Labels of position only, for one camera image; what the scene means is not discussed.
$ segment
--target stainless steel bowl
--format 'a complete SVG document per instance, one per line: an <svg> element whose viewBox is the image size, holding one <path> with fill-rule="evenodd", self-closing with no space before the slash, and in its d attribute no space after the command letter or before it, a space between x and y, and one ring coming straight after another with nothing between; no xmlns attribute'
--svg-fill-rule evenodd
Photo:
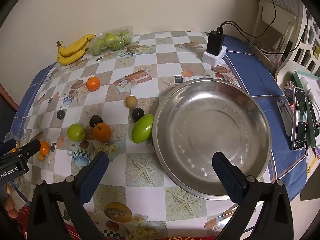
<svg viewBox="0 0 320 240"><path fill-rule="evenodd" d="M237 86L217 79L194 79L170 91L156 111L152 136L172 181L205 199L229 198L212 168L215 152L257 179L271 154L270 127L260 106Z"/></svg>

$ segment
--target black plum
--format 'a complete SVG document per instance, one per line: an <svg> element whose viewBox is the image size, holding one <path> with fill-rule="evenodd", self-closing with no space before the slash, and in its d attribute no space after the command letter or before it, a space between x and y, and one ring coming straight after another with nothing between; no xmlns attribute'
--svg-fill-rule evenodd
<svg viewBox="0 0 320 240"><path fill-rule="evenodd" d="M91 117L89 121L89 125L92 128L94 128L98 123L102 123L102 122L103 122L102 118L99 115L95 114Z"/></svg>
<svg viewBox="0 0 320 240"><path fill-rule="evenodd" d="M135 108L132 111L132 119L134 120L134 122L137 122L141 117L144 116L144 111L142 108Z"/></svg>
<svg viewBox="0 0 320 240"><path fill-rule="evenodd" d="M64 110L59 110L59 111L57 112L57 118L58 118L59 120L62 120L65 115L66 115L66 112L65 112Z"/></svg>

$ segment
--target banana stem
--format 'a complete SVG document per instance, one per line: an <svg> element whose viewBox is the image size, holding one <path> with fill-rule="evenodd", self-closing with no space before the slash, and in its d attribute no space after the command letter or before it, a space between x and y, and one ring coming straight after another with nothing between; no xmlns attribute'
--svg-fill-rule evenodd
<svg viewBox="0 0 320 240"><path fill-rule="evenodd" d="M58 49L62 46L62 41L57 41L57 47Z"/></svg>

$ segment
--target printed starfish pattern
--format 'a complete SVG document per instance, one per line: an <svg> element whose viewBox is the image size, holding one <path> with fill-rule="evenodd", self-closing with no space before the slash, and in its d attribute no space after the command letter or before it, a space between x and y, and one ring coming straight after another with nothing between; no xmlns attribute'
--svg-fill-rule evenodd
<svg viewBox="0 0 320 240"><path fill-rule="evenodd" d="M194 211L192 209L192 206L191 204L193 204L194 202L198 201L199 198L193 198L191 194L188 193L188 195L186 197L181 197L181 196L178 196L176 195L175 193L172 193L172 195L178 200L181 202L181 204L173 211L173 212L177 212L179 211L180 209L183 209L184 207L186 207L190 213L192 215L194 215Z"/></svg>
<svg viewBox="0 0 320 240"><path fill-rule="evenodd" d="M152 71L152 67L147 65L144 68L138 68L138 71L141 71L141 70L145 70L147 72L151 72Z"/></svg>
<svg viewBox="0 0 320 240"><path fill-rule="evenodd" d="M118 137L118 138L121 137L121 131L118 126L116 126L115 129L113 130L111 137L113 137L113 138L114 137Z"/></svg>
<svg viewBox="0 0 320 240"><path fill-rule="evenodd" d="M150 37L148 35L141 35L141 37L145 37L147 39L150 39Z"/></svg>
<svg viewBox="0 0 320 240"><path fill-rule="evenodd" d="M159 39L159 41L162 41L162 42L164 42L164 43L167 43L167 41L166 41L166 40L163 40L163 39Z"/></svg>
<svg viewBox="0 0 320 240"><path fill-rule="evenodd" d="M130 60L131 59L128 57L128 58L121 59L119 61L127 67L128 66L128 61L130 61Z"/></svg>
<svg viewBox="0 0 320 240"><path fill-rule="evenodd" d="M48 154L48 155L45 156L44 162L47 162L47 163L48 163L48 168L49 168L49 169L50 169L50 167L51 167L52 161L53 161L53 158L52 158L52 155L51 155L51 154Z"/></svg>
<svg viewBox="0 0 320 240"><path fill-rule="evenodd" d="M133 178L139 176L140 174L144 174L147 177L148 181L150 183L152 183L152 181L150 179L149 172L151 170L158 168L158 166L156 166L156 165L148 166L148 162L149 162L150 158L151 158L151 156L149 155L149 157L147 158L147 160L143 164L137 163L135 160L132 160L132 162L139 168L139 170L132 176Z"/></svg>
<svg viewBox="0 0 320 240"><path fill-rule="evenodd" d="M88 119L90 120L91 117L93 117L95 114L98 114L98 108L96 106L91 107L89 109L86 109L85 113L87 114Z"/></svg>
<svg viewBox="0 0 320 240"><path fill-rule="evenodd" d="M170 89L170 88L174 88L175 86L177 86L178 84L174 84L174 81L166 81L166 80L162 80L164 82L164 84L166 84L168 87L166 89Z"/></svg>

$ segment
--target banana bunch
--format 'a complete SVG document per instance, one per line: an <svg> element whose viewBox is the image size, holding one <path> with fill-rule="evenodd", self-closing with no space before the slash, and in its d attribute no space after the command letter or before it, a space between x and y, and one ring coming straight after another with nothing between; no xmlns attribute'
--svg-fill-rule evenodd
<svg viewBox="0 0 320 240"><path fill-rule="evenodd" d="M80 38L79 40L75 41L69 47L66 47L66 48L63 47L62 41L57 41L57 46L58 46L57 61L63 66L76 62L85 54L87 50L85 46L89 41L92 40L94 36L95 34L88 34Z"/></svg>

